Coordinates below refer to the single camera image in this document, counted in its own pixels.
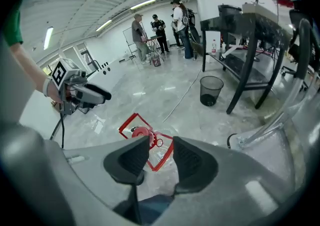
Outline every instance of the small table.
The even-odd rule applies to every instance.
[[[209,55],[222,64],[223,70],[228,69],[239,80],[239,84],[226,113],[230,114],[233,111],[243,91],[264,89],[262,96],[255,105],[255,108],[259,109],[276,80],[285,51],[289,47],[289,34],[277,23],[258,13],[228,14],[224,17],[203,20],[200,22],[200,25],[204,47],[202,71],[204,72],[206,70],[206,56]],[[229,54],[224,61],[221,61],[218,56],[207,54],[206,31],[232,33],[249,38],[245,61],[243,62],[242,60],[237,59],[232,54]],[[280,48],[278,60],[269,81],[248,82],[256,55],[258,40],[265,41],[274,47]]]
[[[163,61],[165,61],[164,57],[161,55],[161,53],[158,51],[157,43],[158,38],[162,38],[162,36],[152,36],[149,39],[146,39],[145,42],[148,43],[151,54],[149,55],[149,63],[151,64],[152,58],[155,56],[159,56]]]

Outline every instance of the concrete floor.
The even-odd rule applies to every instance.
[[[273,92],[259,110],[255,109],[255,102],[262,91],[247,91],[242,94],[233,112],[227,115],[226,109],[238,84],[231,74],[223,71],[222,66],[213,59],[206,64],[206,71],[202,72],[202,57],[197,61],[186,60],[183,50],[171,48],[170,51],[159,67],[140,65],[138,60],[123,62],[123,77],[111,91],[110,101],[91,109],[87,114],[76,111],[65,119],[64,148],[77,149],[123,140],[118,128],[132,113],[139,113],[154,129],[172,136],[179,135],[226,147],[229,135],[262,126],[281,106],[291,87],[292,76],[283,78],[279,74]],[[241,57],[242,53],[236,51],[234,54]],[[269,79],[273,61],[263,54],[258,57],[260,62],[255,62],[254,67]],[[292,66],[286,58],[284,64]],[[200,79],[204,76],[215,76],[224,82],[219,98],[212,107],[200,102]],[[162,123],[196,77],[184,99]],[[61,142],[61,133],[60,129],[54,139],[58,143]],[[172,194],[178,182],[177,168],[172,158],[159,172],[146,170],[145,181],[138,187],[139,200],[156,194]]]

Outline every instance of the mesh wastebasket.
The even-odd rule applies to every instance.
[[[200,102],[205,106],[215,105],[224,82],[215,76],[204,76],[200,85]]]

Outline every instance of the black shirt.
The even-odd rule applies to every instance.
[[[165,30],[159,30],[159,27],[163,27],[165,25],[165,22],[163,20],[158,20],[157,22],[152,23],[152,28],[156,28],[155,34],[157,36],[163,36],[165,34]]]

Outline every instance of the gray shirt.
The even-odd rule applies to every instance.
[[[137,29],[139,29],[141,33],[144,33],[140,23],[134,20],[131,25],[133,42],[142,42],[141,36],[138,34]]]

